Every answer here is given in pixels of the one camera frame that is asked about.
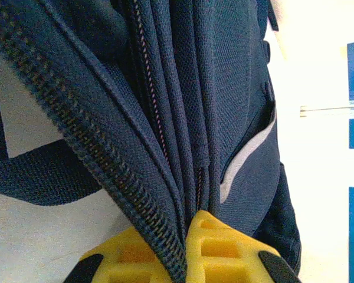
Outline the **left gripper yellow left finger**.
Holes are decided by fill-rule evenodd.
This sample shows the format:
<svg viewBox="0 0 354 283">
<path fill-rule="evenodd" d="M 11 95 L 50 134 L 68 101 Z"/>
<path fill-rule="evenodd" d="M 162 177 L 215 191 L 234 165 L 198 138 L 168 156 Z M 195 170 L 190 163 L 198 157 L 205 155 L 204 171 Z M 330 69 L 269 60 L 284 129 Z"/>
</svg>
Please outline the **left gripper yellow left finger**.
<svg viewBox="0 0 354 283">
<path fill-rule="evenodd" d="M 135 228 L 86 252 L 63 283 L 172 283 Z"/>
</svg>

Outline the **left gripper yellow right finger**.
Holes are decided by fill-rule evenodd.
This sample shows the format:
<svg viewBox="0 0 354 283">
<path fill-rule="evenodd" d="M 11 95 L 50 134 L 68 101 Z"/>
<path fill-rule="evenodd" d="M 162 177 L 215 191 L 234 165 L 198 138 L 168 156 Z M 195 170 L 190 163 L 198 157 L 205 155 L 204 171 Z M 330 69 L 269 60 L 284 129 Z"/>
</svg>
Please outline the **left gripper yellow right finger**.
<svg viewBox="0 0 354 283">
<path fill-rule="evenodd" d="M 186 283 L 301 283 L 276 249 L 200 210 L 186 238 Z"/>
</svg>

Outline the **navy blue backpack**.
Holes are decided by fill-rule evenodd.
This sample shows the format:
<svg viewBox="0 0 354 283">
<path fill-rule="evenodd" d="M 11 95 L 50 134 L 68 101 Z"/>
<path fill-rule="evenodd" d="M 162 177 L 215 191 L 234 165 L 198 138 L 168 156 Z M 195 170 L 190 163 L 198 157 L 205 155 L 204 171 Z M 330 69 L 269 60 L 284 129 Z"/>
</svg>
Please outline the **navy blue backpack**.
<svg viewBox="0 0 354 283">
<path fill-rule="evenodd" d="M 270 0 L 0 0 L 0 51 L 63 135 L 10 158 L 0 113 L 0 194 L 52 206 L 104 189 L 172 283 L 200 210 L 298 276 L 267 25 Z"/>
</svg>

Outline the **aluminium frame post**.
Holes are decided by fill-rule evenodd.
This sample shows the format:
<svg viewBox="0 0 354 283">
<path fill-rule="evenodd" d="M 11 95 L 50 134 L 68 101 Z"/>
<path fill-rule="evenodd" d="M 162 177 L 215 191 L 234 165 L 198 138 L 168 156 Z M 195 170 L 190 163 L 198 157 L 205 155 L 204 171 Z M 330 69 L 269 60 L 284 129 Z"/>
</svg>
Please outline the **aluminium frame post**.
<svg viewBox="0 0 354 283">
<path fill-rule="evenodd" d="M 327 108 L 309 108 L 308 106 L 300 107 L 300 118 L 316 117 L 316 116 L 346 116 L 354 119 L 354 104 L 342 107 Z"/>
</svg>

